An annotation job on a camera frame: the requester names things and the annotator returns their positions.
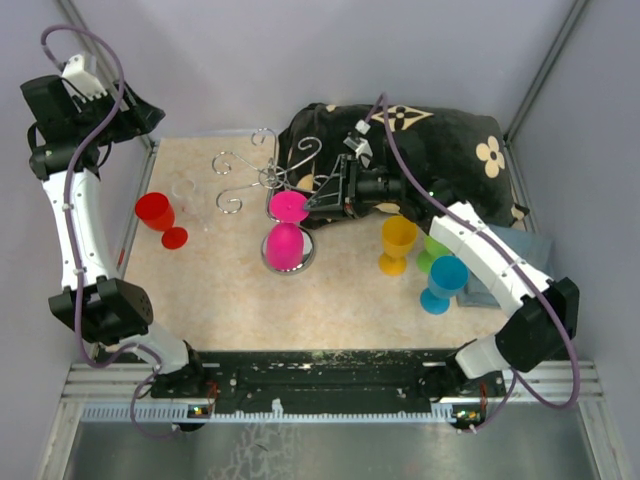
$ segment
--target beige table surface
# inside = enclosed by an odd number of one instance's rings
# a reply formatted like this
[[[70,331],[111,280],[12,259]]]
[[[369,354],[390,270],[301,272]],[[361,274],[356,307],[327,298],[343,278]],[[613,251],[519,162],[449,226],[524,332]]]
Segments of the beige table surface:
[[[415,265],[422,232],[404,275],[380,273],[382,213],[313,232],[317,254],[304,272],[269,272],[260,256],[274,225],[264,214],[267,191],[237,192],[242,210],[225,215],[215,206],[217,193],[254,182],[256,174],[233,159],[228,175],[211,168],[222,150],[264,165],[272,151],[268,143],[255,147],[248,137],[161,142],[149,191],[170,195],[176,179],[195,180],[208,193],[214,229],[205,232],[177,211],[176,224],[187,228],[189,241],[169,251],[160,234],[138,226],[125,278],[147,291],[156,322],[199,350],[457,347],[502,327],[500,310],[458,308],[455,301],[444,315],[422,310],[427,277]]]

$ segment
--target pillow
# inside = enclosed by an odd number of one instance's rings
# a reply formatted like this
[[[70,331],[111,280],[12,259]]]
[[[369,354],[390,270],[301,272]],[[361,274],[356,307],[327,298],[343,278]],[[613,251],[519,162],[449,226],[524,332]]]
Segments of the pillow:
[[[338,155],[353,153],[343,141],[371,106],[337,107],[313,103],[293,118],[278,137],[278,165],[287,168],[304,159],[309,151],[296,148],[304,137],[317,137],[322,150],[309,163],[288,174],[289,183],[313,186],[314,175],[329,175]],[[469,201],[486,223],[510,226],[514,202],[498,122],[488,116],[447,108],[389,107],[394,138],[413,175],[427,190],[438,180],[447,182],[455,196]],[[373,115],[366,138],[373,152],[371,167],[399,168],[387,142],[382,110]],[[393,211],[393,205],[381,209]],[[317,228],[327,223],[308,219],[303,226]]]

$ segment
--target folded cloth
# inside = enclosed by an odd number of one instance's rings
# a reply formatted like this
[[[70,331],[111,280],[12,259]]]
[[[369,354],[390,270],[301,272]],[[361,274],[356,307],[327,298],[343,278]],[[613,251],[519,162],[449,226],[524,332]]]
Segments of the folded cloth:
[[[513,228],[497,227],[495,225],[489,225],[489,228],[518,256],[529,262],[531,266],[553,277],[550,264],[551,245],[553,242],[550,239]],[[489,289],[473,274],[469,277],[469,282],[456,296],[456,299],[461,307],[500,308],[496,299],[489,293]]]

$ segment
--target gray wall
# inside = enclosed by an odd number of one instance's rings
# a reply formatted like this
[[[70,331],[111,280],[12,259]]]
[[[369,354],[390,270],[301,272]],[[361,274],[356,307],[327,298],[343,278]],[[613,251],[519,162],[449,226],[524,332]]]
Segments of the gray wall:
[[[591,3],[515,153],[557,271],[581,287],[578,345],[640,475],[640,3]]]
[[[4,5],[0,16],[0,478],[28,479],[44,451],[69,363],[71,332],[48,311],[60,291],[55,222],[27,165],[25,133],[33,122],[19,86],[55,73],[42,55],[40,32],[62,18],[49,0]],[[52,38],[60,56],[79,51],[69,34]],[[143,149],[121,146],[105,167],[104,218],[114,256],[139,182]]]
[[[134,88],[161,99],[159,134],[180,136],[281,128],[312,101],[371,103],[381,90],[506,128],[572,1],[75,3],[111,34]]]

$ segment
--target purple hose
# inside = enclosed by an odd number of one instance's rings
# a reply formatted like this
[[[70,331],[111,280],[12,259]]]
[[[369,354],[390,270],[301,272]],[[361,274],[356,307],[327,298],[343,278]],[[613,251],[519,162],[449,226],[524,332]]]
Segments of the purple hose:
[[[542,403],[543,405],[545,405],[547,407],[558,409],[558,410],[562,410],[562,409],[573,407],[576,404],[576,402],[578,401],[578,397],[580,395],[580,367],[578,365],[578,355],[576,354],[576,350],[573,347],[573,344],[571,343],[571,339],[569,338],[569,335],[567,334],[567,332],[565,331],[564,327],[562,326],[562,321],[558,317],[558,314],[555,312],[555,310],[553,309],[553,307],[551,306],[549,301],[545,298],[545,296],[542,294],[542,292],[540,292],[540,290],[538,290],[536,288],[534,283],[529,279],[529,277],[527,277],[527,275],[522,271],[522,269],[517,264],[514,264],[513,259],[504,250],[504,248],[502,248],[500,246],[500,244],[498,242],[496,242],[493,238],[491,238],[485,232],[479,231],[474,226],[472,226],[471,224],[467,223],[465,220],[463,220],[462,218],[457,216],[455,213],[451,212],[442,203],[440,203],[438,200],[433,198],[429,194],[429,192],[427,192],[422,187],[422,185],[420,185],[420,182],[418,182],[418,180],[413,176],[413,174],[411,173],[411,171],[407,167],[407,164],[402,159],[402,156],[400,155],[400,151],[398,149],[398,146],[397,146],[397,144],[395,142],[395,139],[393,138],[393,132],[391,131],[391,125],[389,124],[389,105],[388,105],[388,100],[387,100],[387,94],[386,93],[382,93],[380,95],[380,97],[378,97],[378,100],[376,101],[376,104],[373,106],[373,108],[371,109],[371,111],[369,112],[369,114],[367,115],[366,118],[370,119],[373,116],[373,114],[375,113],[375,111],[379,108],[380,104],[382,104],[382,111],[383,111],[383,115],[384,115],[384,128],[385,128],[385,131],[386,131],[386,134],[387,134],[387,138],[389,139],[389,146],[391,147],[391,151],[393,152],[393,156],[395,157],[396,161],[398,162],[398,165],[400,166],[400,168],[402,169],[402,171],[404,172],[406,177],[409,179],[411,184],[414,186],[414,188],[416,190],[418,190],[418,192],[420,192],[420,194],[427,201],[429,201],[429,203],[431,203],[434,207],[436,207],[442,213],[444,213],[445,215],[450,216],[452,219],[454,219],[456,222],[458,222],[461,226],[463,226],[467,230],[470,230],[472,233],[477,234],[480,238],[485,240],[489,245],[491,245],[500,254],[500,256],[502,256],[502,258],[505,259],[505,261],[509,265],[513,264],[513,270],[522,279],[522,281],[525,283],[527,288],[529,288],[529,290],[531,290],[531,292],[533,292],[533,294],[538,299],[540,304],[544,307],[544,309],[549,314],[549,317],[551,318],[551,321],[553,322],[555,327],[558,329],[558,333],[560,334],[560,337],[562,338],[562,341],[564,342],[564,345],[565,345],[565,347],[567,349],[567,353],[569,354],[569,361],[571,363],[571,371],[573,373],[573,388],[572,388],[572,391],[571,391],[571,396],[569,397],[569,399],[565,403],[557,404],[557,403],[553,403],[553,402],[550,402],[550,401],[546,400],[538,392],[536,392],[533,389],[533,387],[531,385],[529,385],[529,383],[524,378],[522,378],[522,376],[520,375],[520,373],[517,370],[512,368],[511,370],[513,371],[513,376],[514,377],[513,377],[512,383],[511,383],[511,387],[509,388],[509,391],[505,395],[503,401],[500,403],[500,405],[498,406],[498,408],[496,409],[496,411],[493,413],[493,415],[491,417],[494,417],[496,415],[496,413],[498,413],[502,409],[504,404],[506,404],[507,400],[509,399],[509,397],[513,393],[513,389],[515,387],[516,380],[518,380],[520,383],[522,383],[524,388],[526,388],[527,391],[536,400],[538,400],[540,403]]]
[[[49,49],[49,46],[47,45],[47,38],[49,37],[49,35],[51,35],[53,32],[57,32],[60,30],[67,30],[67,31],[79,33],[80,35],[87,36],[92,40],[94,40],[95,42],[97,42],[98,44],[100,44],[111,56],[116,66],[116,69],[118,71],[118,92],[117,92],[113,107],[111,107],[111,110],[109,111],[107,116],[104,118],[104,120],[102,120],[102,122],[100,122],[100,124],[98,124],[98,126],[94,128],[84,140],[82,140],[80,145],[78,145],[78,148],[76,148],[76,150],[73,152],[73,155],[71,156],[71,160],[69,161],[69,166],[67,167],[67,174],[64,180],[63,201],[65,205],[72,205],[71,185],[74,177],[74,170],[75,170],[76,164],[78,163],[78,160],[80,159],[80,155],[82,155],[82,152],[84,152],[84,150],[89,146],[89,144],[93,140],[95,140],[98,135],[100,135],[100,133],[107,127],[107,125],[109,125],[111,120],[113,120],[113,118],[118,113],[118,110],[120,109],[120,106],[122,105],[122,100],[124,98],[124,71],[122,68],[122,63],[120,62],[120,59],[118,58],[118,55],[116,54],[116,52],[109,46],[109,44],[107,44],[107,42],[102,40],[96,34],[84,28],[76,27],[73,25],[52,25],[46,28],[42,32],[42,35],[40,35],[40,45],[42,46],[42,49],[45,55],[47,56],[47,58],[51,60],[53,64],[56,66],[56,68],[58,68],[60,71],[64,69],[64,63],[60,62],[55,57],[55,55],[51,52],[51,50]],[[84,341],[82,339],[82,298],[83,298],[83,291],[84,291],[84,269],[82,265],[82,259],[80,258],[80,247],[78,245],[76,230],[73,225],[73,216],[72,216],[71,208],[68,208],[65,210],[64,218],[67,224],[67,232],[69,233],[69,243],[71,244],[73,264],[76,271],[78,272],[77,273],[78,288],[76,290],[76,297],[75,297],[76,302],[75,302],[75,308],[74,308],[73,325],[74,325],[74,331],[75,331],[75,339],[78,345],[78,349],[80,351],[80,355],[82,359],[87,363],[87,365],[89,365],[92,368],[106,368],[109,365],[111,365],[113,362],[115,362],[120,357],[120,355],[122,355],[123,353],[129,350],[133,350],[135,348],[139,348],[140,350],[146,352],[148,355],[153,357],[157,365],[154,367],[153,373],[151,373],[151,375],[149,375],[149,377],[147,377],[144,381],[142,381],[142,383],[140,383],[136,388],[133,398],[131,399],[129,416],[131,417],[132,423],[143,435],[150,438],[157,438],[157,439],[171,438],[176,434],[177,431],[173,431],[168,435],[153,435],[144,431],[142,427],[136,422],[136,419],[135,419],[135,410],[134,410],[135,402],[138,399],[138,396],[140,395],[140,391],[142,390],[142,388],[144,388],[145,385],[152,383],[153,379],[158,375],[158,372],[162,369],[162,359],[160,358],[160,356],[150,348],[146,347],[145,345],[128,343],[120,347],[113,355],[109,357],[107,361],[98,363],[98,362],[95,362],[87,354],[86,350],[84,349]]]

